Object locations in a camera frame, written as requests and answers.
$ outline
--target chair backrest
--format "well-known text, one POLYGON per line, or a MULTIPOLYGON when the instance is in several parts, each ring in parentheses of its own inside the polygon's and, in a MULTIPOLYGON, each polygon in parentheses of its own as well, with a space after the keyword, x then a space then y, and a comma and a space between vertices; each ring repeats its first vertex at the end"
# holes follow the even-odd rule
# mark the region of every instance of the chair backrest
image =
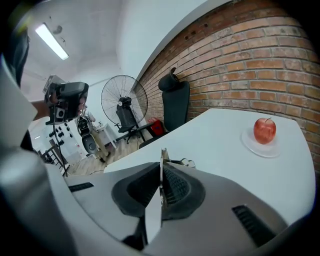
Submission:
POLYGON ((162 92, 164 126, 169 132, 186 123, 189 96, 188 81, 179 82, 174 88, 162 92))
POLYGON ((137 124, 130 107, 117 106, 116 115, 118 116, 122 127, 132 127, 137 124))

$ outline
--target apple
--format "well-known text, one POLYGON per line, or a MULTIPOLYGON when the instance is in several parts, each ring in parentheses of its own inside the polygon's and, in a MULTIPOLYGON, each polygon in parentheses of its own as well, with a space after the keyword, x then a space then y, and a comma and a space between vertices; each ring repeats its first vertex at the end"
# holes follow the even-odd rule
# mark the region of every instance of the apple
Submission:
POLYGON ((253 134, 260 144, 267 144, 276 136, 276 124, 271 117, 259 118, 254 124, 253 134))

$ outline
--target black office chair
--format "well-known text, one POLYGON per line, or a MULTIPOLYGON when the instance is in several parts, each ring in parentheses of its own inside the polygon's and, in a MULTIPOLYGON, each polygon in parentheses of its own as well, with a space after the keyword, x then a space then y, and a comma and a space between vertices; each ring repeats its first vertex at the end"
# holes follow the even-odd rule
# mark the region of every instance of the black office chair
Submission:
POLYGON ((126 140, 126 143, 129 144, 129 139, 137 133, 136 129, 134 129, 135 126, 137 125, 136 119, 130 107, 123 108, 123 107, 117 106, 116 108, 117 108, 116 115, 119 117, 121 127, 119 123, 117 123, 115 126, 118 127, 119 133, 126 133, 126 132, 129 133, 127 140, 124 138, 124 140, 126 140))
MULTIPOLYGON (((170 73, 162 77, 158 84, 159 89, 162 91, 164 127, 168 132, 186 123, 190 96, 189 82, 179 82, 179 79, 174 74, 175 70, 175 67, 171 69, 170 73)), ((168 132, 141 143, 139 149, 156 141, 168 132)))

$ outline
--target black panel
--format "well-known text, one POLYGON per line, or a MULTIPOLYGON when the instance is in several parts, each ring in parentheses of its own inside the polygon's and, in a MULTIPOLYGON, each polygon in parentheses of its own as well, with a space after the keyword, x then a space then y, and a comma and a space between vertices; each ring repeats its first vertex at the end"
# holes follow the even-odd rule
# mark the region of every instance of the black panel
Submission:
POLYGON ((94 187, 94 185, 92 185, 92 183, 90 182, 86 182, 78 185, 69 186, 69 189, 71 192, 76 192, 76 191, 85 190, 91 187, 94 187))
POLYGON ((264 245, 276 236, 247 206, 240 205, 232 208, 232 211, 257 247, 264 245))

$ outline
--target brick wall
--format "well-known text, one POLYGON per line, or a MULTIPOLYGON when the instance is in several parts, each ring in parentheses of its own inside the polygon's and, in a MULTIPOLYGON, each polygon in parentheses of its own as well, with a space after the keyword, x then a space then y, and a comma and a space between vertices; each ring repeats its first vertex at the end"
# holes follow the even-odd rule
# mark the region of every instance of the brick wall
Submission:
POLYGON ((172 67, 190 82, 188 120, 209 108, 294 119, 320 170, 320 65, 300 24, 269 0, 208 12, 180 32, 140 79, 146 117, 163 120, 158 82, 172 67))

